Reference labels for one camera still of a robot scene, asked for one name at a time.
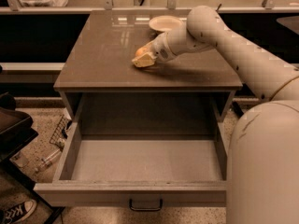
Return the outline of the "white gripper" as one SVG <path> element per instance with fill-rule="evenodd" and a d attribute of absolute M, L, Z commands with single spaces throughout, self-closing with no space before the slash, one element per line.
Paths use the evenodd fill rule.
<path fill-rule="evenodd" d="M 159 62 L 168 62 L 176 58 L 176 55 L 168 46 L 166 33 L 158 35 L 154 40 L 150 41 L 138 50 L 144 51 L 150 50 L 150 48 L 152 49 L 154 54 L 147 51 L 141 56 L 134 57 L 132 59 L 132 63 L 135 67 L 142 68 L 152 66 L 155 64 L 156 59 Z"/>

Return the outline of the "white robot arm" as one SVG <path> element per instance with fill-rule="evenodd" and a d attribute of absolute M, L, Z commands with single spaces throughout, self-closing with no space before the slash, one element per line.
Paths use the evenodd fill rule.
<path fill-rule="evenodd" d="M 211 7 L 158 35 L 137 67 L 217 50 L 260 99 L 235 125 L 227 158 L 227 224 L 299 224 L 299 76 L 295 66 L 231 30 Z"/>

